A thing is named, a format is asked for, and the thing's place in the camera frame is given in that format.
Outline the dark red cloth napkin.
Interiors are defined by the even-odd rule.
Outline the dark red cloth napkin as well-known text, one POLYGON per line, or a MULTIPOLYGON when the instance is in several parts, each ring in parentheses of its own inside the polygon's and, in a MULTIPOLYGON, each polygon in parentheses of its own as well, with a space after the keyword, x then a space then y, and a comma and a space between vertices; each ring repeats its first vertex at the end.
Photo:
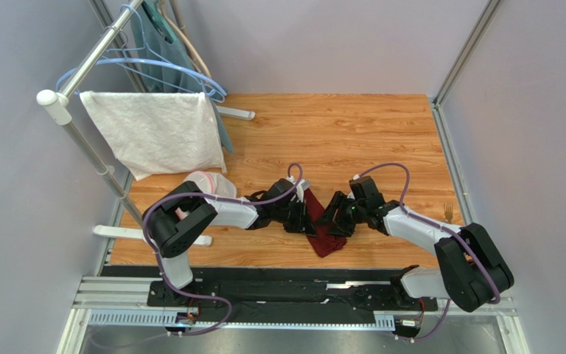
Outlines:
POLYGON ((315 228, 316 236, 307 235, 307 240, 319 257, 326 257, 335 251, 341 250, 347 243, 346 237, 328 235, 328 226, 318 226, 317 220, 323 215, 325 208, 312 193, 311 189, 304 191, 304 201, 307 205, 309 219, 315 228))

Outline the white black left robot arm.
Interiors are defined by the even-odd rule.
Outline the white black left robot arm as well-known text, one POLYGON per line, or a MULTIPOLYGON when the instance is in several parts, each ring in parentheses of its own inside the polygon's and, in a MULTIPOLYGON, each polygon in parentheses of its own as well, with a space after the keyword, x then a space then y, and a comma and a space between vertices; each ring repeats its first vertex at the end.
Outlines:
POLYGON ((182 289, 193 281, 188 251, 209 226, 262 229, 281 223, 289 233, 315 237, 304 179, 281 178, 268 190, 242 198, 204 193, 186 181, 144 212, 142 231, 165 283, 182 289))

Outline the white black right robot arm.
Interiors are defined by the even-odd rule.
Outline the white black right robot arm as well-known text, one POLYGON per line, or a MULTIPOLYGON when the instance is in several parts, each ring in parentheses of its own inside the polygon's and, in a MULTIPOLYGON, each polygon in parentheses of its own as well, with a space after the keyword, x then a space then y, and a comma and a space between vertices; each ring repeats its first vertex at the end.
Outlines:
POLYGON ((514 285, 514 275, 484 226, 442 223, 413 211, 397 200, 386 201, 370 176, 349 182, 350 193, 337 191, 318 217, 333 236, 349 237, 358 224, 384 235, 398 237, 430 252, 437 268, 406 270, 400 285, 412 298, 452 300, 473 312, 498 303, 514 285))

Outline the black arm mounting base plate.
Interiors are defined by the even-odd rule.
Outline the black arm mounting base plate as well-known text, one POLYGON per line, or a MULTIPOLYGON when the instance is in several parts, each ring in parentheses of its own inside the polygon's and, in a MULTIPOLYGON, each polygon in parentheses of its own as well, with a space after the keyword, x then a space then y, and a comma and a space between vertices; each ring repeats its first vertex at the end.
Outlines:
POLYGON ((174 322, 198 325, 224 320, 256 325, 370 325, 385 310, 413 318, 441 312, 437 299, 409 297, 392 285, 402 275, 395 268, 232 268, 194 267, 194 279, 176 294, 151 265, 110 265, 103 277, 144 277, 144 304, 177 308, 174 322))

